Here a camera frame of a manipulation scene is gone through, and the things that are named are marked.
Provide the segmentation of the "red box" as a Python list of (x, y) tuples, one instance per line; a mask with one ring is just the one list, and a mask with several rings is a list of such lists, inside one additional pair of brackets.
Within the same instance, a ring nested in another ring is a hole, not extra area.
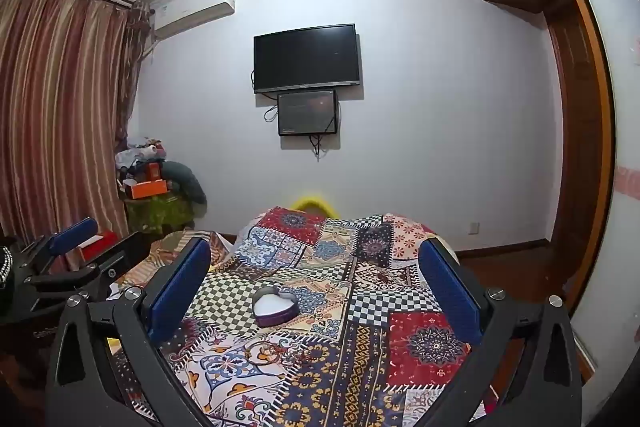
[(78, 248), (81, 253), (82, 260), (89, 262), (90, 260), (98, 257), (100, 254), (107, 251), (118, 242), (118, 236), (112, 231), (100, 232), (96, 235), (86, 239), (82, 242)]

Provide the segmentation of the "green covered side table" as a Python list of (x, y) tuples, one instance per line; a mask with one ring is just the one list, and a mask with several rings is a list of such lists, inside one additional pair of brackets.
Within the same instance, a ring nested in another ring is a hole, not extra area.
[(166, 235), (192, 227), (194, 222), (192, 204), (175, 193), (126, 199), (125, 209), (131, 232)]

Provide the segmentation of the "orange box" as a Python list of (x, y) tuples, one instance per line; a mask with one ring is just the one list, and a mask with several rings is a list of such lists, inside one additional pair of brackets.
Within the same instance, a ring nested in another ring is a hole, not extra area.
[(168, 193), (168, 186), (165, 180), (137, 182), (127, 188), (127, 194), (131, 199), (144, 199)]

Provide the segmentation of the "purple heart-shaped tin box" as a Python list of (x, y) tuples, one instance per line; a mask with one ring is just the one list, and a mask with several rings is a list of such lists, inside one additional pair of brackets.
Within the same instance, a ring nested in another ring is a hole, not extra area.
[(299, 316), (297, 297), (276, 286), (258, 289), (252, 297), (252, 313), (261, 329), (282, 325)]

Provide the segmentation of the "dark green plush cushion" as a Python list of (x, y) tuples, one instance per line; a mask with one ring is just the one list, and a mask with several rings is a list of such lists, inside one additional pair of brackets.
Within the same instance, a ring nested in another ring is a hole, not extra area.
[(207, 197), (203, 191), (198, 178), (186, 165), (178, 161), (165, 160), (162, 166), (163, 178), (170, 182), (175, 182), (180, 186), (187, 199), (196, 205), (207, 205)]

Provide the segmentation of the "colourful patchwork bedspread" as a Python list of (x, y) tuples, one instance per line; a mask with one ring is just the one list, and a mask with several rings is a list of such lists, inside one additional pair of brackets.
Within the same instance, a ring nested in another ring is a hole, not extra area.
[[(160, 353), (214, 426), (412, 426), (470, 353), (419, 269), (432, 237), (385, 213), (329, 219), (274, 207), (234, 242), (203, 231), (210, 265)], [(252, 297), (297, 297), (261, 329)]]

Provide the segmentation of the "red striped curtain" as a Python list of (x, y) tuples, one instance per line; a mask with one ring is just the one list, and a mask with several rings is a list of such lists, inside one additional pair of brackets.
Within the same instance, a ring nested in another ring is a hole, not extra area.
[(1, 0), (1, 228), (30, 241), (91, 217), (124, 236), (115, 155), (151, 30), (143, 2)]

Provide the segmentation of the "yellow plastic stool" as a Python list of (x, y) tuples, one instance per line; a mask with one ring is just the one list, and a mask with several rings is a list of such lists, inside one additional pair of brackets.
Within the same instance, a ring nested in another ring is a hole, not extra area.
[(292, 210), (311, 213), (315, 216), (320, 216), (329, 219), (338, 219), (340, 215), (338, 212), (321, 196), (319, 195), (306, 195), (299, 197), (290, 206)]

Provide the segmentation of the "wooden wardrobe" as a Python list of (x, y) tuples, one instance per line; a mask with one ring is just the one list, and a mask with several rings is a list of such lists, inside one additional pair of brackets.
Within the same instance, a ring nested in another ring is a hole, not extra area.
[(539, 15), (550, 40), (558, 193), (551, 247), (567, 308), (575, 312), (596, 269), (612, 199), (615, 122), (604, 44), (589, 0), (484, 0)]

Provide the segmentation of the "small black wall monitor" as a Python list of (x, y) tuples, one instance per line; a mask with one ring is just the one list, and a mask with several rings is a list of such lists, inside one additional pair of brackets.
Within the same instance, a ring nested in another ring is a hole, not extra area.
[(337, 132), (337, 93), (307, 90), (278, 95), (280, 136), (311, 136)]

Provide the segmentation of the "white wall air conditioner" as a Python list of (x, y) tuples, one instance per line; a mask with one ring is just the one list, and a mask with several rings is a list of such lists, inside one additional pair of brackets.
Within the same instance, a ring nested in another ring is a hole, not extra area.
[(235, 0), (170, 0), (155, 9), (154, 36), (164, 40), (234, 12)]

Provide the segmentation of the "black wall television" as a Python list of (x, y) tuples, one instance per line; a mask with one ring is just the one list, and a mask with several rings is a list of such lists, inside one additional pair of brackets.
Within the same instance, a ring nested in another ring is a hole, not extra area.
[(253, 88), (271, 93), (360, 83), (354, 24), (298, 28), (254, 37)]

